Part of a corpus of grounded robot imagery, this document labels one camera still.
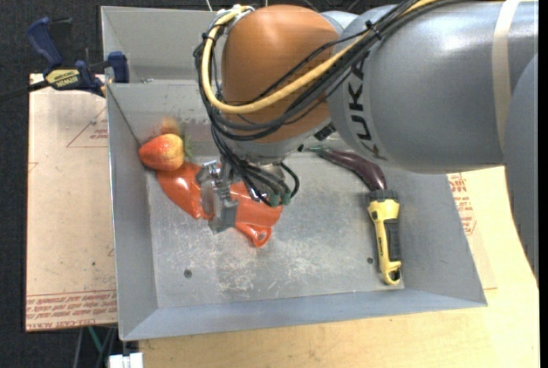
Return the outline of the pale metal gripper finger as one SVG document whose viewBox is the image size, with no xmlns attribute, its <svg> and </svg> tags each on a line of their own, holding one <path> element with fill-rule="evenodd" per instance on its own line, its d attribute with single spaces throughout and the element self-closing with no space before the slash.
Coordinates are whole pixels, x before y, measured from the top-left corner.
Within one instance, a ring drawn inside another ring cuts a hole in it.
<svg viewBox="0 0 548 368">
<path fill-rule="evenodd" d="M 228 187 L 213 187 L 213 218 L 209 222 L 209 226 L 214 233 L 220 233 L 235 226 L 238 204 L 238 201 L 232 198 Z"/>
<path fill-rule="evenodd" d="M 200 202 L 206 219 L 215 216 L 214 195 L 217 188 L 218 162 L 204 163 L 195 179 L 200 186 Z"/>
</svg>

